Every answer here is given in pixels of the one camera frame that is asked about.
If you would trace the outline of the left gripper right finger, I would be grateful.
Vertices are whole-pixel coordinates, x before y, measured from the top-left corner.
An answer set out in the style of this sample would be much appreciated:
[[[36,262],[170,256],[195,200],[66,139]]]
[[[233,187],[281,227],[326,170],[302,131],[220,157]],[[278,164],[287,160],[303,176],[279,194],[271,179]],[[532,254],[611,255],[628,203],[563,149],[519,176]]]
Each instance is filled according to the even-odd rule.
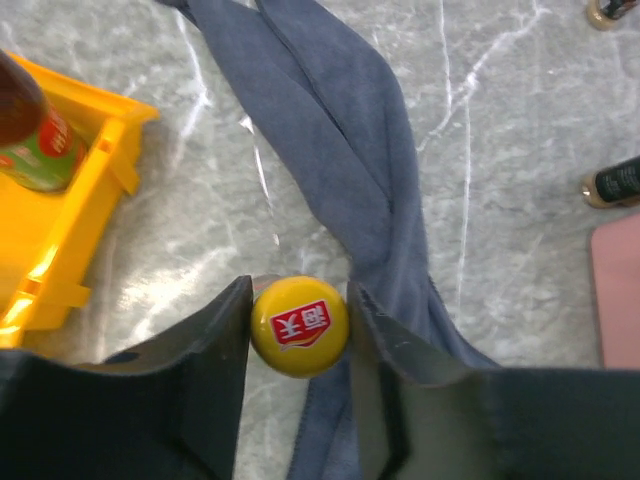
[[[348,288],[366,479],[635,479],[639,375],[472,368]]]

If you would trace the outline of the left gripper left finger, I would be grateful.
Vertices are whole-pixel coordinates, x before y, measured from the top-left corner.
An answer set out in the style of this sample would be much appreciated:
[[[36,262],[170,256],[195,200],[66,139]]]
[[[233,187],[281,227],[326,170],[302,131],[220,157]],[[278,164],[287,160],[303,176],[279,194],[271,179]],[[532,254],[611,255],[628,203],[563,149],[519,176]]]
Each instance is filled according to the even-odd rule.
[[[5,479],[229,479],[253,289],[211,303],[99,364],[1,353]]]

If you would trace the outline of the dark blue cloth towel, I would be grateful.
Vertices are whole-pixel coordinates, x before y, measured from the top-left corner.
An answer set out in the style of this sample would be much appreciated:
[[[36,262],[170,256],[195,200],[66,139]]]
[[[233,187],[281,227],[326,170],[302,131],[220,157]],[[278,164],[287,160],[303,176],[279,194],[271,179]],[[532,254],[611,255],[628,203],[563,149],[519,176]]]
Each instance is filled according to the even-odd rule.
[[[428,274],[416,150],[387,62],[314,1],[179,1],[240,104],[395,320],[473,367]]]

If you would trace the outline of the green label sauce bottle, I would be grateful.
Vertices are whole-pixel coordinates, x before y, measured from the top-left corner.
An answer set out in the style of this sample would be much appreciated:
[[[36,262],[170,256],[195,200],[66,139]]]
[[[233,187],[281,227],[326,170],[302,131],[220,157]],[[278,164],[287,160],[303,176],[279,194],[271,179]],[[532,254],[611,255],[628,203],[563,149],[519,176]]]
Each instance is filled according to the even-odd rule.
[[[338,290],[309,276],[252,279],[251,343],[273,370],[311,378],[332,368],[349,339],[349,314]]]

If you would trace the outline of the pink compartment tray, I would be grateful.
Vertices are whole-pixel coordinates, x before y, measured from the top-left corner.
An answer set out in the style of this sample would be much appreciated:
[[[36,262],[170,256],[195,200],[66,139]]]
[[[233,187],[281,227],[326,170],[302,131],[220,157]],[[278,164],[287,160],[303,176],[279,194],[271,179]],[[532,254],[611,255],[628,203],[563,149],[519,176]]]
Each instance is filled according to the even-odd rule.
[[[591,237],[593,284],[603,364],[639,368],[639,216],[596,228]]]

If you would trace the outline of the red label sauce bottle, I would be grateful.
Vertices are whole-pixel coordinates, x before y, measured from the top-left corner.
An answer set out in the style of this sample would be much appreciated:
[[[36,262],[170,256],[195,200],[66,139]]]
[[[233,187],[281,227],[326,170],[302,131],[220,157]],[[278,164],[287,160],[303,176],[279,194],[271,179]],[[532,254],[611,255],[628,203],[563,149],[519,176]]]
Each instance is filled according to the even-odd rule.
[[[65,190],[88,146],[36,80],[1,54],[1,172],[37,192]]]

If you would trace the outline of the small black pepper bottle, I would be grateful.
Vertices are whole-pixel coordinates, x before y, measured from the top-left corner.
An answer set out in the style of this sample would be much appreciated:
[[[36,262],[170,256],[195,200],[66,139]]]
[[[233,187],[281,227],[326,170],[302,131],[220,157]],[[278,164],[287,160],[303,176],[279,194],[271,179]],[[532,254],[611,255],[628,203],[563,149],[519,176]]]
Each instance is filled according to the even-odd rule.
[[[638,205],[639,164],[636,156],[587,175],[581,183],[583,199],[598,209]]]
[[[638,5],[638,0],[589,0],[586,17],[594,28],[607,31]]]

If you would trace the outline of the yellow compartment bin tray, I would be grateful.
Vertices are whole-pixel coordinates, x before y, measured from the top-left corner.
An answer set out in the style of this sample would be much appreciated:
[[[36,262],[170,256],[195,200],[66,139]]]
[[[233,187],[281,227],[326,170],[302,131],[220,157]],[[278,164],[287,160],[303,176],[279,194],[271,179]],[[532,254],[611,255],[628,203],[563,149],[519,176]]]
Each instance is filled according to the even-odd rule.
[[[83,286],[106,225],[123,194],[139,185],[135,170],[143,127],[159,116],[145,103],[85,84],[19,55],[13,60],[43,88],[91,147],[61,194],[25,189],[1,178],[1,346],[17,348],[28,331],[60,328],[83,307]]]

